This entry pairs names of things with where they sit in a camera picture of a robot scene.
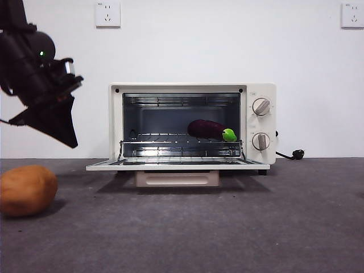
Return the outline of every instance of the wall socket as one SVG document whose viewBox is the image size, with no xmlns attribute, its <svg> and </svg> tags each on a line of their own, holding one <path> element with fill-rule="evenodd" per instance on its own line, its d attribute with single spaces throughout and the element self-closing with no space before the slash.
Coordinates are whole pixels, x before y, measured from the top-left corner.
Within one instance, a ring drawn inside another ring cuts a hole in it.
<svg viewBox="0 0 364 273">
<path fill-rule="evenodd" d="M 120 13 L 120 3 L 118 2 L 96 2 L 96 27 L 120 27 Z"/>
<path fill-rule="evenodd" d="M 364 28 L 364 2 L 341 4 L 341 27 Z"/>
</svg>

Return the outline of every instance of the white knob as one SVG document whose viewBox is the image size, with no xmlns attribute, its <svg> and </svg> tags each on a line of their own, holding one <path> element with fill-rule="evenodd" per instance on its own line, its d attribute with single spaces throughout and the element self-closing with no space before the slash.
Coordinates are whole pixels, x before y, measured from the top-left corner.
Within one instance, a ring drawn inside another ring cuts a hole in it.
<svg viewBox="0 0 364 273">
<path fill-rule="evenodd" d="M 253 111 L 256 115 L 266 115 L 269 112 L 270 102 L 265 98 L 259 98 L 253 103 Z"/>
<path fill-rule="evenodd" d="M 265 133 L 258 133 L 253 136 L 253 146 L 259 151 L 263 151 L 269 147 L 269 136 Z"/>
</svg>

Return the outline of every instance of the power cord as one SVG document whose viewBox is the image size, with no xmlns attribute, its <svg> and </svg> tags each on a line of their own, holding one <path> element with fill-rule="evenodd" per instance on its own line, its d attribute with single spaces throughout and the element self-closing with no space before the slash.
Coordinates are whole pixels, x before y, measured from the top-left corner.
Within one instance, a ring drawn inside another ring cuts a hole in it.
<svg viewBox="0 0 364 273">
<path fill-rule="evenodd" d="M 291 159 L 291 160 L 300 160 L 303 158 L 303 156 L 305 155 L 305 151 L 304 150 L 295 150 L 293 151 L 292 155 L 293 156 L 287 156 L 287 155 L 283 155 L 281 154 L 280 152 L 275 152 L 277 155 L 280 155 L 284 158 L 287 158 L 287 159 Z"/>
</svg>

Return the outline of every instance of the open oven door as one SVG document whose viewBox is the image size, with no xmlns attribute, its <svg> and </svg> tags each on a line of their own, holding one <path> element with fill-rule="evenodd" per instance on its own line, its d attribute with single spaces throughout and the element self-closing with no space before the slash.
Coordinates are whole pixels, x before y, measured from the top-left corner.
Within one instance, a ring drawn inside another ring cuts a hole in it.
<svg viewBox="0 0 364 273">
<path fill-rule="evenodd" d="M 197 171 L 270 169 L 269 164 L 240 158 L 129 158 L 107 160 L 86 166 L 87 171 Z"/>
</svg>

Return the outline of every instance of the purple eggplant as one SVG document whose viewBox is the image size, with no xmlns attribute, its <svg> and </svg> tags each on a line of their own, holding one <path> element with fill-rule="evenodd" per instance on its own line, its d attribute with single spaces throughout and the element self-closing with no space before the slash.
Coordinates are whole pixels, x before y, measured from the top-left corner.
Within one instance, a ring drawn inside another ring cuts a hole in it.
<svg viewBox="0 0 364 273">
<path fill-rule="evenodd" d="M 226 128 L 215 121 L 205 121 L 197 119 L 188 125 L 187 132 L 195 138 L 212 138 L 216 140 L 225 140 L 235 142 L 237 137 L 232 129 Z"/>
</svg>

